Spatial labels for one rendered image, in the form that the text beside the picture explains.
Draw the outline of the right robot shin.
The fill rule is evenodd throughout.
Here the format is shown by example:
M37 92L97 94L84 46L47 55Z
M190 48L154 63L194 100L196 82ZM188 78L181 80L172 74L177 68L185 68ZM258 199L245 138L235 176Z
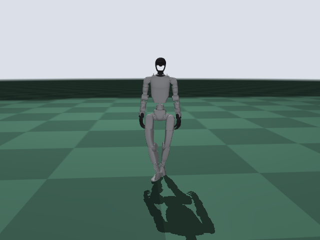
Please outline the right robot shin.
M148 154L151 160L151 163L153 164L155 173L160 174L160 168L159 168L159 154L158 151L152 151L150 147L148 147Z

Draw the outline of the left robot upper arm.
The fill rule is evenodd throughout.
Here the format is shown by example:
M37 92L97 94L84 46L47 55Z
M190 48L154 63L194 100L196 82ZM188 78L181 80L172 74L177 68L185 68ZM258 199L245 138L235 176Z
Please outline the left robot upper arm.
M175 77L169 77L169 79L170 79L170 83L172 84L172 86L171 86L172 87L172 93L173 93L172 100L173 100L173 102L179 101L177 79Z

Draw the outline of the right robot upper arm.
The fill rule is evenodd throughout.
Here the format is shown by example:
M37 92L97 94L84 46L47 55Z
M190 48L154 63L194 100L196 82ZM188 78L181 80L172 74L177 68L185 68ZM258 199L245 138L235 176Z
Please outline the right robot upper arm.
M142 100L147 101L149 98L148 90L149 90L149 83L151 83L151 76L145 77L143 80L143 87L142 87Z

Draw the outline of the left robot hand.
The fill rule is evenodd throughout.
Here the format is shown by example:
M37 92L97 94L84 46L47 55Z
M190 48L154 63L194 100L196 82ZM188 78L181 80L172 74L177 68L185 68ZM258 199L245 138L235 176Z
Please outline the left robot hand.
M181 118L182 117L179 117L179 114L176 114L177 121L176 121L176 125L174 126L174 130L178 129L181 126Z

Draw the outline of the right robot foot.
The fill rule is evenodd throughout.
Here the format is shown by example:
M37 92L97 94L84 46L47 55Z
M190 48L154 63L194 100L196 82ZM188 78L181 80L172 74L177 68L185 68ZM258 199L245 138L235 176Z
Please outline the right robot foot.
M153 178L151 179L151 181L152 181L152 182L155 182L155 181L159 180L162 176L163 176L163 173L162 173L161 171L160 171L159 174L158 174L158 172L157 172L157 173L155 173L155 175L153 176Z

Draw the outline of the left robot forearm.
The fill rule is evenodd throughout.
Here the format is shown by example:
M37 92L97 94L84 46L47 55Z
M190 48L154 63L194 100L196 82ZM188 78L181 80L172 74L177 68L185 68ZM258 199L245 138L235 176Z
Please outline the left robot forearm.
M178 96L178 101L174 102L173 104L174 104L175 116L176 116L176 114L178 114L179 117L181 117L182 114L181 114L181 110L180 110L180 98L179 98L179 96Z

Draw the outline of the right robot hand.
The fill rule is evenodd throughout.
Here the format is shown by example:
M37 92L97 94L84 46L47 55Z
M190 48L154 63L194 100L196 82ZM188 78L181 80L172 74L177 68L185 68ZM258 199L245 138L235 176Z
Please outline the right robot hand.
M140 126L141 126L143 129L145 129L145 125L144 125L144 123L143 123L143 118L144 118L144 113L141 113L141 114L139 115L139 124L140 124Z

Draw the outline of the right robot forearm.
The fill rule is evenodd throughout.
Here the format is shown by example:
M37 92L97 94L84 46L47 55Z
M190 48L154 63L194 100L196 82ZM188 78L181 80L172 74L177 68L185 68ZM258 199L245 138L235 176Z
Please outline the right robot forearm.
M147 104L146 101L142 100L142 96L143 95L141 95L141 101L140 101L140 111L139 111L140 116L141 116L141 113L144 113L144 115L145 115L146 104Z

